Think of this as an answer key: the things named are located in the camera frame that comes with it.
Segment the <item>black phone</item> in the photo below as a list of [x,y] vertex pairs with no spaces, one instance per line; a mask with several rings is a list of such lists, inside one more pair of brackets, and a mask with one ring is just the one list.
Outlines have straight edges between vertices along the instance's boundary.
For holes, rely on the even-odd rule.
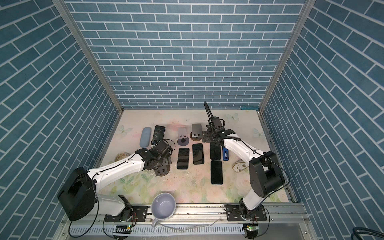
[[194,165],[202,165],[204,160],[204,148],[203,144],[193,144],[193,163]]
[[221,146],[216,143],[210,143],[210,159],[211,160],[221,160]]
[[211,184],[223,184],[223,165],[221,161],[211,161]]
[[156,125],[154,129],[153,139],[151,141],[152,146],[155,146],[164,139],[166,127]]
[[178,170],[187,170],[188,169],[189,157],[190,157],[190,149],[189,148],[179,148],[178,160],[177,160],[177,169]]

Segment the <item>wooden base phone stand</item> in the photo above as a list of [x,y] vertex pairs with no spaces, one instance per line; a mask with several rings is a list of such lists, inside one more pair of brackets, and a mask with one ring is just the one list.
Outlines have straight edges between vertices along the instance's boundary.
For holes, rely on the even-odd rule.
[[191,140],[198,142],[202,140],[202,125],[201,124],[192,124],[192,131],[190,134]]

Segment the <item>grey round phone stand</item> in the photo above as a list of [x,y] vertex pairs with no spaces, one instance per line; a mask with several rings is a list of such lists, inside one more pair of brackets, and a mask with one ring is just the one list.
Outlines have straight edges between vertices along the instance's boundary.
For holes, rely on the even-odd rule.
[[178,139],[177,139],[178,145],[187,146],[189,142],[190,142],[190,139],[188,137],[187,128],[185,127],[178,128]]

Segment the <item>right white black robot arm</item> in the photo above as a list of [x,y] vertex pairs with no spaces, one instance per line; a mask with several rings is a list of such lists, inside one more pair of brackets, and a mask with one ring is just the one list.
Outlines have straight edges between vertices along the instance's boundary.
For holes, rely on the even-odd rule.
[[262,152],[243,141],[233,130],[225,129],[225,121],[209,117],[203,141],[219,144],[241,158],[249,168],[251,190],[240,201],[244,210],[252,211],[286,184],[283,169],[272,151]]

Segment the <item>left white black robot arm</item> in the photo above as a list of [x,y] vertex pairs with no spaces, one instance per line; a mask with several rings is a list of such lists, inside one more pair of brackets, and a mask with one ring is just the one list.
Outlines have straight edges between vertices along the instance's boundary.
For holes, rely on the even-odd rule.
[[111,197],[101,194],[109,184],[130,174],[153,170],[163,177],[170,171],[171,145],[160,140],[151,149],[142,148],[134,154],[112,164],[86,170],[79,167],[72,171],[58,192],[58,200],[68,219],[80,220],[88,214],[112,216],[120,222],[129,221],[133,208],[123,195]]

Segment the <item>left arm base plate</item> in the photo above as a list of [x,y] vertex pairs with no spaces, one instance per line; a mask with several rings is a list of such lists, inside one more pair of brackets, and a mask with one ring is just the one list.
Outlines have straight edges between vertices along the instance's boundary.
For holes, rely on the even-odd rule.
[[104,221],[107,223],[142,223],[145,222],[148,214],[148,206],[132,206],[130,209],[124,209],[119,215],[105,215]]

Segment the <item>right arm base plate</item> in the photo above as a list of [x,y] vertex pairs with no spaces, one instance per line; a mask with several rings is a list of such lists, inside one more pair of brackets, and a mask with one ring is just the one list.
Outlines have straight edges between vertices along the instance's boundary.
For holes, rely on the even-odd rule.
[[253,210],[248,210],[243,204],[226,204],[223,209],[226,212],[227,221],[229,222],[267,221],[267,213],[263,205],[260,205]]

